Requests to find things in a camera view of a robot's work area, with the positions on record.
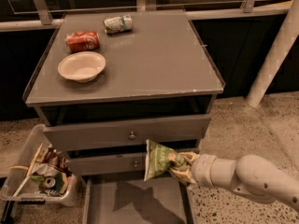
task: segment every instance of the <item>red can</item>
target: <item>red can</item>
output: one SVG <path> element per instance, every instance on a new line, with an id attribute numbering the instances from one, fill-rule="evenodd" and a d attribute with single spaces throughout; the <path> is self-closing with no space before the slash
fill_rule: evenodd
<path id="1" fill-rule="evenodd" d="M 65 42 L 71 52 L 97 49 L 100 46 L 99 35 L 95 31 L 78 31 L 66 35 Z"/>

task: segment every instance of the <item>white plastic basket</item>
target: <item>white plastic basket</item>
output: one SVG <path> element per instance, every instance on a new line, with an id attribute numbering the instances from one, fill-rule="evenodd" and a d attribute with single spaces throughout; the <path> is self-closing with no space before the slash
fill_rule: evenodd
<path id="1" fill-rule="evenodd" d="M 19 157 L 15 161 L 15 165 L 29 166 L 40 144 L 50 144 L 50 141 L 43 133 L 43 129 L 44 125 L 38 124 L 30 132 L 21 149 Z M 67 190 L 62 196 L 52 197 L 45 193 L 38 193 L 38 184 L 31 180 L 26 183 L 20 194 L 13 196 L 26 177 L 26 173 L 27 171 L 22 169 L 10 170 L 7 180 L 1 188 L 1 200 L 16 202 L 60 203 L 65 206 L 75 205 L 78 191 L 78 178 L 74 175 L 71 176 Z"/>

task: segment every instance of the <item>green package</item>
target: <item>green package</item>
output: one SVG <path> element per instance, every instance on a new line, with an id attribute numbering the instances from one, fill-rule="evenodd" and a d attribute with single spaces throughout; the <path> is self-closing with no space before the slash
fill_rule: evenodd
<path id="1" fill-rule="evenodd" d="M 174 149 L 147 140 L 146 173 L 144 180 L 147 181 L 169 171 L 170 167 L 179 168 L 188 165 L 187 161 Z"/>

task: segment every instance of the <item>can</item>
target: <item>can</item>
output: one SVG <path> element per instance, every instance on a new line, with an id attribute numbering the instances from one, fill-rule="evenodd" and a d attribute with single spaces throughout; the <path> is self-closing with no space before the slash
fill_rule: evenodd
<path id="1" fill-rule="evenodd" d="M 100 46 L 99 35 L 95 31 L 78 31 L 66 35 L 65 42 L 71 52 L 97 49 Z"/>
<path id="2" fill-rule="evenodd" d="M 133 20 L 130 14 L 107 18 L 104 20 L 105 32 L 109 35 L 131 31 L 133 28 Z"/>

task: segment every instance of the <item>white pole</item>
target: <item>white pole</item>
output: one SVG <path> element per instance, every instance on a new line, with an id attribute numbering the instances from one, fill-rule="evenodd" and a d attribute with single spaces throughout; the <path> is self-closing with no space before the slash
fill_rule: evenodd
<path id="1" fill-rule="evenodd" d="M 257 107 L 262 101 L 265 92 L 288 55 L 298 34 L 299 0 L 293 0 L 292 6 L 280 27 L 278 35 L 263 62 L 263 66 L 246 97 L 246 102 L 250 106 Z"/>

